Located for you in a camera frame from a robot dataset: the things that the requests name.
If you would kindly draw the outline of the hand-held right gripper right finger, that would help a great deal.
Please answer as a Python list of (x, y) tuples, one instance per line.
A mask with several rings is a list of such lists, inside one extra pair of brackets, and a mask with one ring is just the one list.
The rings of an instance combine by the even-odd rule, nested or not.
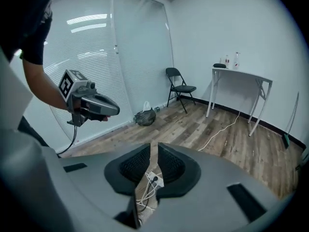
[(177, 145), (158, 144), (158, 166), (164, 186), (156, 192), (156, 199), (179, 198), (186, 195), (199, 181), (201, 167), (191, 156), (193, 151)]

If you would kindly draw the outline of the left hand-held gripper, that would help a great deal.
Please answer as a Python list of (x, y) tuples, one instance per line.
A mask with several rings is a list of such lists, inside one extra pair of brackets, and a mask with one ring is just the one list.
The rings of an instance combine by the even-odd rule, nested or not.
[(66, 69), (58, 85), (60, 94), (71, 120), (67, 123), (76, 127), (82, 126), (88, 119), (74, 110), (74, 102), (77, 100), (90, 103), (85, 110), (93, 114), (104, 116), (116, 116), (120, 113), (120, 107), (107, 96), (97, 93), (96, 84), (86, 78), (80, 71)]

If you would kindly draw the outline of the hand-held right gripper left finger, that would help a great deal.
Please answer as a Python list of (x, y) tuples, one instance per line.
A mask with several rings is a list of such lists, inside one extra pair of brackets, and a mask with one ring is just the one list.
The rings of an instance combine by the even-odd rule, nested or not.
[(104, 176), (113, 190), (129, 197), (126, 210), (114, 219), (131, 228), (140, 227), (135, 189), (149, 167), (150, 154), (150, 143), (133, 145), (132, 149), (110, 161), (104, 169)]

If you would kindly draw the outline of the person's left hand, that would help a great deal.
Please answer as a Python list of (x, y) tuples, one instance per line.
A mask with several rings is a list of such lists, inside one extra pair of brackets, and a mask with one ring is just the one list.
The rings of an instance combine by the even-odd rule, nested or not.
[(79, 112), (80, 115), (84, 116), (85, 119), (89, 120), (97, 120), (97, 121), (108, 121), (110, 116), (98, 115), (90, 113), (89, 111), (85, 110), (85, 108), (89, 108), (90, 103), (77, 100), (74, 102), (74, 110)]

